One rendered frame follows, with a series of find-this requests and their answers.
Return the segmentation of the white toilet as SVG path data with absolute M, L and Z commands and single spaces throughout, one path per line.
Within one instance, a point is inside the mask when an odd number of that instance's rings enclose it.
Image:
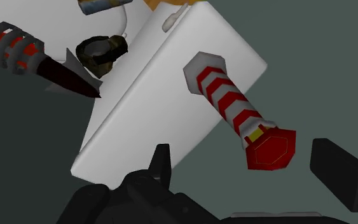
M 77 0 L 0 0 L 0 22 L 40 39 L 60 62 L 84 39 L 126 34 L 128 52 L 102 79 L 73 176 L 116 188 L 127 173 L 149 165 L 159 143 L 170 145 L 171 162 L 178 164 L 221 119 L 204 96 L 188 90 L 183 68 L 198 52 L 222 56 L 243 92 L 266 70 L 207 1 L 187 7 L 164 32 L 164 21 L 176 11 L 169 3 L 151 10 L 144 0 L 133 0 L 85 15 Z

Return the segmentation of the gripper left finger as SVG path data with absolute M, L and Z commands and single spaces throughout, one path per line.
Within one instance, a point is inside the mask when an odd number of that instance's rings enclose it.
M 128 173 L 116 189 L 79 188 L 56 224 L 218 224 L 187 195 L 169 190 L 171 171 L 169 145 L 158 144 L 149 168 Z

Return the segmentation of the red white striped cylinder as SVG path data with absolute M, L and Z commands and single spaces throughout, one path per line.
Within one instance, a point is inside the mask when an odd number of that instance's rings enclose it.
M 260 115 L 227 75 L 221 56 L 198 52 L 183 72 L 189 91 L 204 96 L 241 138 L 249 169 L 274 171 L 289 165 L 296 132 Z

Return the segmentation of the red grey spiral black-tipped tool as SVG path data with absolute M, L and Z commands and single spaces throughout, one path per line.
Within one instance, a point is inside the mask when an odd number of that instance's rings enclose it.
M 99 98 L 101 81 L 67 49 L 65 61 L 45 53 L 45 44 L 15 25 L 0 22 L 0 67 L 15 75 L 36 74 L 52 84 L 47 91 Z

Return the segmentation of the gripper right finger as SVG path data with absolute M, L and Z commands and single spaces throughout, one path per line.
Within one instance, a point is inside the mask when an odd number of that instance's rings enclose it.
M 358 158 L 327 138 L 317 138 L 310 170 L 349 211 L 358 213 Z

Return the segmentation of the blue grey flat object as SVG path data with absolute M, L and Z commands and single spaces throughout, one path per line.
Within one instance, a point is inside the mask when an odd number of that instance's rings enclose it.
M 123 6 L 133 0 L 77 0 L 78 6 L 85 15 Z

